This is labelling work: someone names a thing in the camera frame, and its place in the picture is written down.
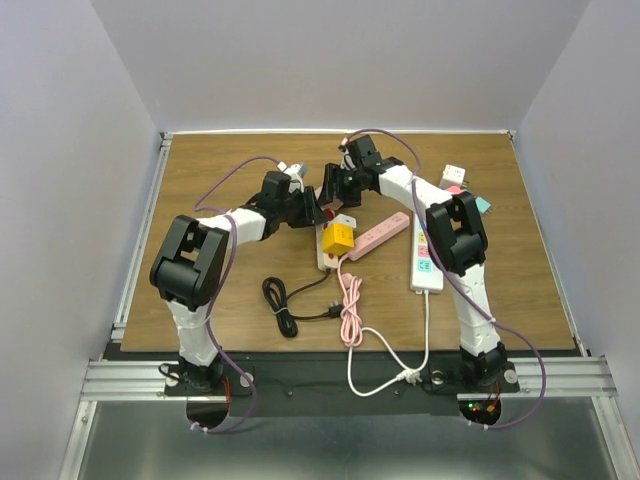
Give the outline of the white USB charger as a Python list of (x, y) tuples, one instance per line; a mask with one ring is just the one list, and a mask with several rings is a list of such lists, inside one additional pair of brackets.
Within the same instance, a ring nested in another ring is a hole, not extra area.
[(335, 218), (333, 219), (333, 222), (335, 224), (348, 226), (348, 227), (353, 228), (353, 229), (355, 229), (357, 227), (356, 219), (354, 217), (351, 217), (351, 216), (346, 215), (346, 214), (338, 214), (338, 215), (336, 215)]

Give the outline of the yellow cube socket adapter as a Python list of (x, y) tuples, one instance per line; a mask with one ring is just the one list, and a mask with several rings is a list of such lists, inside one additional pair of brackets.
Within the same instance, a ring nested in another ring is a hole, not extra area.
[(354, 247), (354, 229), (340, 224), (330, 224), (322, 232), (321, 245), (324, 253), (342, 256)]

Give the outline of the white cube adapter cartoon print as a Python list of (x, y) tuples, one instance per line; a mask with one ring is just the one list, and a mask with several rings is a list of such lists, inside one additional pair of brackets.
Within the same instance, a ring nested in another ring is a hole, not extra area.
[(443, 190), (446, 190), (450, 187), (459, 187), (463, 188), (466, 186), (466, 169), (446, 164), (443, 171), (441, 180), (439, 182), (439, 187)]

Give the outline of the white power strip pastel sockets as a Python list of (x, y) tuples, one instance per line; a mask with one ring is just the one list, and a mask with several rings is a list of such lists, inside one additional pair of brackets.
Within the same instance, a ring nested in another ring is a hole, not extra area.
[(427, 239), (417, 215), (413, 216), (410, 288), (420, 293), (439, 294), (444, 288), (444, 276), (432, 260)]

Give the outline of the teal plug adapter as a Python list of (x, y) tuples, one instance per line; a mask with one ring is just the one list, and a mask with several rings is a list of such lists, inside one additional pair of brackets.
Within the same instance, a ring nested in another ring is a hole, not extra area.
[(492, 207), (491, 203), (486, 199), (484, 199), (483, 197), (480, 197), (480, 196), (476, 197), (475, 203), (481, 215), (486, 215), (491, 212), (491, 207)]

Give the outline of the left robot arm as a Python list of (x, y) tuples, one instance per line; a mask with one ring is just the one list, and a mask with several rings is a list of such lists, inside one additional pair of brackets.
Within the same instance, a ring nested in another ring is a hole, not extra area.
[(280, 164), (267, 172), (261, 190), (245, 205), (206, 219), (179, 215), (173, 220), (150, 271), (150, 283), (167, 303), (179, 339), (178, 366), (165, 370), (165, 378), (202, 394), (221, 386), (223, 366), (207, 326), (226, 252), (265, 240), (283, 224), (305, 228), (324, 223), (305, 175), (304, 164)]

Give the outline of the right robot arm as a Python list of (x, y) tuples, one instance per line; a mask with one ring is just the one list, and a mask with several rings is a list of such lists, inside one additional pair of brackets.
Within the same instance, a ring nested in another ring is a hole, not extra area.
[(431, 259), (454, 289), (460, 324), (460, 378), (472, 390), (493, 383), (508, 358), (490, 311), (485, 286), (488, 239), (475, 199), (468, 192), (452, 194), (418, 176), (395, 157), (384, 158), (371, 135), (359, 130), (339, 146), (342, 162), (325, 166), (320, 204), (333, 200), (357, 207), (371, 190), (398, 201), (417, 215)]

